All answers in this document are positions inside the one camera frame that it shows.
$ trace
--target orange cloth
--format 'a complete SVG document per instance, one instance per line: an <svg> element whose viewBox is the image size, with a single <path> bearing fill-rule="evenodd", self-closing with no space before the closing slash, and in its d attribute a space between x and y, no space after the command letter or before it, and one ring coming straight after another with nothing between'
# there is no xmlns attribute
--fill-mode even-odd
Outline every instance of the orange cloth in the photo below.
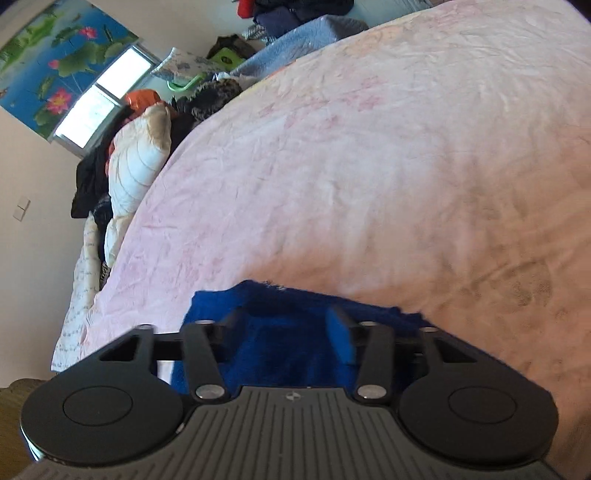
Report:
<svg viewBox="0 0 591 480"><path fill-rule="evenodd" d="M125 95L125 101L134 110L132 120L141 116L149 106L161 102L160 96L154 90L136 90Z"/></svg>
<svg viewBox="0 0 591 480"><path fill-rule="evenodd" d="M128 124L132 120L135 120L139 116L142 116L142 114L148 109L148 107L156 105L156 103L159 103L161 101L162 100L160 99L160 95L158 95L158 92L154 90L143 89L136 90L134 92L129 92L127 95L125 95L125 102L129 104L134 113L129 118L123 121L121 127ZM111 155L114 151L115 142L111 142L111 144L109 145L107 163L105 164L107 176L109 176L109 160L111 159Z"/></svg>

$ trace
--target round black pad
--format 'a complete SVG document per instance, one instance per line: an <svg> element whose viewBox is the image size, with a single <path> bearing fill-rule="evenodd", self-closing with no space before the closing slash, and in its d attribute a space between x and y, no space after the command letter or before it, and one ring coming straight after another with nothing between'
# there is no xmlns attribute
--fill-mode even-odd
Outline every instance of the round black pad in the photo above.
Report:
<svg viewBox="0 0 591 480"><path fill-rule="evenodd" d="M131 397L123 390L90 387L70 395L64 402L64 413L80 425L100 427L121 420L133 405Z"/></svg>
<svg viewBox="0 0 591 480"><path fill-rule="evenodd" d="M179 395L147 370L132 362L87 359L29 396L21 426L45 456L98 466L126 462L162 445L182 415Z"/></svg>
<svg viewBox="0 0 591 480"><path fill-rule="evenodd" d="M509 368L438 368L402 394L409 434L445 459L491 467L541 458L558 425L551 395Z"/></svg>
<svg viewBox="0 0 591 480"><path fill-rule="evenodd" d="M510 395L488 387L467 387L449 397L449 406L458 417L474 423L500 423L509 420L517 405Z"/></svg>

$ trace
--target logo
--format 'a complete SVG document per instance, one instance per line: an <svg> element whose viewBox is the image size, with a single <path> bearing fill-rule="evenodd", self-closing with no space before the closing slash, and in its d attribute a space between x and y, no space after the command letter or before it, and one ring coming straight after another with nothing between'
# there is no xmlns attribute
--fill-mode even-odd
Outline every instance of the logo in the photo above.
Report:
<svg viewBox="0 0 591 480"><path fill-rule="evenodd" d="M289 401L298 401L301 399L301 395L298 392L289 392L285 397Z"/></svg>

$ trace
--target patterned pillowcase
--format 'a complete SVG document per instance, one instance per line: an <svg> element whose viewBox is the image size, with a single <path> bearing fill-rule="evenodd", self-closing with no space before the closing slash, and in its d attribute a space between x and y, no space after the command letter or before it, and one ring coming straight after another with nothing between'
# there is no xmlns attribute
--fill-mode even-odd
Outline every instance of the patterned pillowcase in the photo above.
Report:
<svg viewBox="0 0 591 480"><path fill-rule="evenodd" d="M221 72L216 62L173 48L170 55L153 71L155 77L184 87L196 76Z"/></svg>

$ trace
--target window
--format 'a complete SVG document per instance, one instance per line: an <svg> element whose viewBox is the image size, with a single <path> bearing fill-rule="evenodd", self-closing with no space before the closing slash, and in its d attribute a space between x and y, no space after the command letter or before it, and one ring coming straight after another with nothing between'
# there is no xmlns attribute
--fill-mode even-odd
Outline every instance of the window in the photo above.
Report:
<svg viewBox="0 0 591 480"><path fill-rule="evenodd" d="M137 47L130 47L82 95L56 129L54 136L83 155L105 123L119 111L121 99L155 63Z"/></svg>

